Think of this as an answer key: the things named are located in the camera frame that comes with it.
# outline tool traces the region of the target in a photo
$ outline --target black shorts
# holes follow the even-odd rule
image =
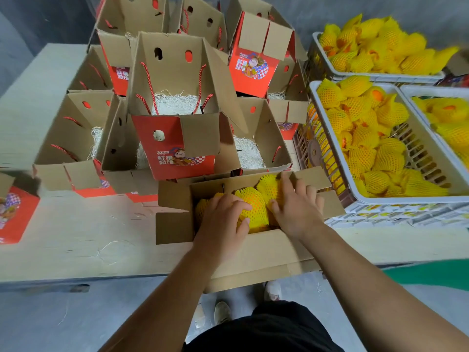
[[[187,351],[343,352],[321,322],[295,302],[266,301],[251,316],[225,322],[197,336]]]

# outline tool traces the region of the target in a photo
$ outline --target person's left hand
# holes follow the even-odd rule
[[[244,219],[236,229],[239,215],[243,210],[251,209],[251,205],[232,194],[211,199],[194,238],[192,250],[216,266],[230,259],[249,232],[249,218]]]

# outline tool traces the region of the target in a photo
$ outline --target hand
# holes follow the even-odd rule
[[[280,208],[276,200],[271,200],[269,208],[288,236],[303,240],[311,228],[324,225],[324,198],[317,196],[316,189],[306,186],[302,179],[296,181],[293,189],[289,172],[282,172],[281,177],[284,205]]]
[[[252,206],[235,195],[225,194],[211,199],[192,249],[216,266],[230,259],[249,232],[249,218],[245,218],[236,229],[243,210],[250,211]]]

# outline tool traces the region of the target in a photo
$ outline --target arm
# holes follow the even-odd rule
[[[100,352],[181,351],[210,277],[241,247],[249,232],[249,219],[236,229],[242,210],[251,206],[234,195],[213,198],[192,249]]]
[[[321,215],[324,201],[301,180],[282,177],[284,206],[271,210],[320,264],[347,317],[369,351],[469,351],[469,337],[350,247]]]

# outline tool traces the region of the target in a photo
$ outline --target white shoe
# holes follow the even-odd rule
[[[220,301],[215,305],[215,325],[231,321],[231,309],[227,303]]]
[[[264,300],[265,301],[278,301],[282,300],[282,288],[280,283],[276,280],[267,282],[266,288],[264,290]]]

